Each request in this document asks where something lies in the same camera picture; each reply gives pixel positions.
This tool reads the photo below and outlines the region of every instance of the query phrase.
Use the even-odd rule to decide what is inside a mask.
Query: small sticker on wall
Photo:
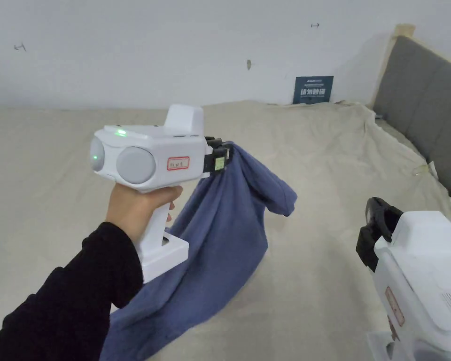
[[[293,104],[316,104],[331,99],[334,77],[297,77]]]

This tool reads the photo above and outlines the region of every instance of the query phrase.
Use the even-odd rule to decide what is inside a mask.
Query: black sleeve
[[[0,360],[98,360],[111,303],[124,307],[142,282],[129,237],[102,223],[66,267],[54,269],[37,294],[4,319]]]

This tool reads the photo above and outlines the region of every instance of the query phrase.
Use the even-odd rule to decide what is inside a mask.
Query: wall mark
[[[22,42],[22,44],[21,44],[20,46],[13,45],[13,48],[14,48],[15,50],[19,50],[19,51],[20,51],[20,49],[22,48],[22,49],[25,50],[25,52],[27,52],[27,49],[25,48],[25,45],[23,44],[23,42]]]

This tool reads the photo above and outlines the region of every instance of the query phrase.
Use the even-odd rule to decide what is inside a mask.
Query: person's hand
[[[105,221],[121,228],[133,243],[137,243],[154,210],[167,203],[171,203],[170,209],[173,209],[172,201],[179,198],[181,193],[182,187],[176,186],[141,194],[135,189],[116,183],[110,194]]]

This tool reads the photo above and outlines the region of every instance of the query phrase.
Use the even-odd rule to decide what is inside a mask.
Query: wrinkled bedsheet
[[[451,200],[425,160],[359,104],[207,106],[206,134],[232,140],[297,193],[289,218],[265,214],[269,249],[217,316],[152,359],[368,360],[365,333],[388,329],[355,253],[368,198],[407,210]],[[0,108],[0,324],[104,219],[112,182],[89,141],[105,124],[162,124],[165,110]],[[177,215],[196,183],[185,184]]]

